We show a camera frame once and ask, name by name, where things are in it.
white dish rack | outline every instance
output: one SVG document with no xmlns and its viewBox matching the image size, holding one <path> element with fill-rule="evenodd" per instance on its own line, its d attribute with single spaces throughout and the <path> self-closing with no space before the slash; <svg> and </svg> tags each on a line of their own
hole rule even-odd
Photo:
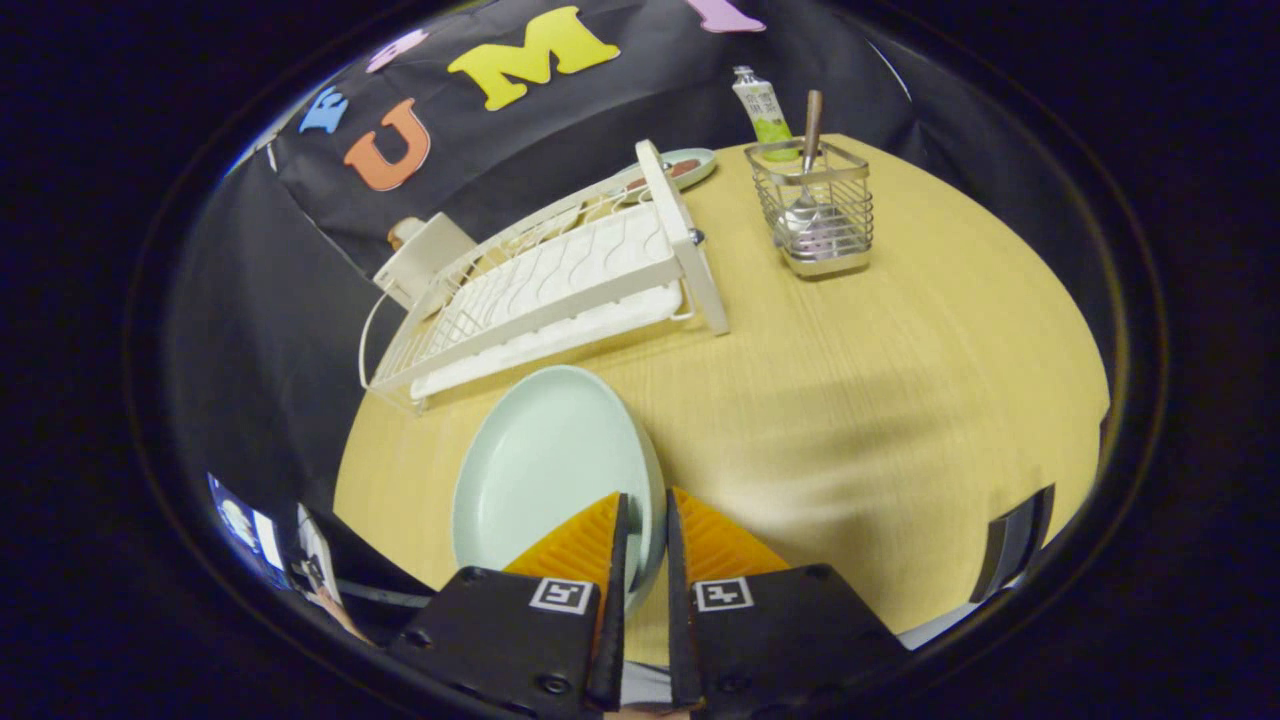
<svg viewBox="0 0 1280 720">
<path fill-rule="evenodd" d="M 636 156 L 639 169 L 543 208 L 436 272 L 370 379 L 366 320 L 364 387 L 421 411 L 451 387 L 698 310 L 714 334 L 727 333 L 689 208 L 652 142 L 637 142 Z M 608 192 L 640 177 L 650 190 L 621 209 L 623 195 Z"/>
</svg>

green label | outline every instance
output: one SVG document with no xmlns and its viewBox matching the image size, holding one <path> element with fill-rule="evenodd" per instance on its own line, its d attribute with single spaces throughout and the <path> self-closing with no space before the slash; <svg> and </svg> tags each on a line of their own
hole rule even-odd
<svg viewBox="0 0 1280 720">
<path fill-rule="evenodd" d="M 791 140 L 791 128 L 787 127 L 786 120 L 777 119 L 773 122 L 765 120 L 764 118 L 758 118 L 755 120 L 755 138 L 760 142 L 782 142 Z M 800 156 L 799 150 L 774 150 L 772 152 L 765 152 L 765 160 L 773 160 L 776 163 L 785 160 L 795 160 Z"/>
</svg>

utensil holder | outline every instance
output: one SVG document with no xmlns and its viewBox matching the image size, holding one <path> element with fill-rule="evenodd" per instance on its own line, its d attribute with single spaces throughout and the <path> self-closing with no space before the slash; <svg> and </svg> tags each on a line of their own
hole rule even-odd
<svg viewBox="0 0 1280 720">
<path fill-rule="evenodd" d="M 818 158 L 805 173 L 801 160 L 773 163 L 765 152 L 804 147 L 804 140 L 753 145 L 745 150 L 773 243 L 797 275 L 823 275 L 863 266 L 872 247 L 872 193 L 867 188 L 867 160 L 828 142 L 818 143 Z M 818 206 L 813 225 L 796 227 L 785 214 L 808 188 Z"/>
</svg>

round table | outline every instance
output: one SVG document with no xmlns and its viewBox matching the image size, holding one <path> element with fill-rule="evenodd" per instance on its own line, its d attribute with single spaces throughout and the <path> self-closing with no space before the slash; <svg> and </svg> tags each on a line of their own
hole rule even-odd
<svg viewBox="0 0 1280 720">
<path fill-rule="evenodd" d="M 572 364 L 648 428 L 668 484 L 792 565 L 829 562 L 901 633 L 968 601 L 987 525 L 1055 486 L 1052 538 L 1093 484 L 1106 374 L 1066 290 L 1012 231 L 928 173 L 870 163 L 863 272 L 803 281 L 760 215 L 742 147 L 685 191 L 731 332 L 660 323 L 433 396 L 366 395 L 335 512 L 433 587 L 457 570 L 449 511 L 481 420 L 517 380 Z M 626 657 L 667 662 L 667 577 L 627 619 Z"/>
</svg>

ceramic plate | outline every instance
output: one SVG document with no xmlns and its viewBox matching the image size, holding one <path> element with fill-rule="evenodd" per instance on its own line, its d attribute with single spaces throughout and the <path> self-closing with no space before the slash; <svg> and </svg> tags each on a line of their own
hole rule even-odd
<svg viewBox="0 0 1280 720">
<path fill-rule="evenodd" d="M 453 495 L 458 568 L 500 570 L 614 491 L 631 501 L 630 612 L 653 585 L 667 536 L 653 445 L 599 377 L 570 365 L 539 370 L 498 401 L 462 461 Z"/>
</svg>

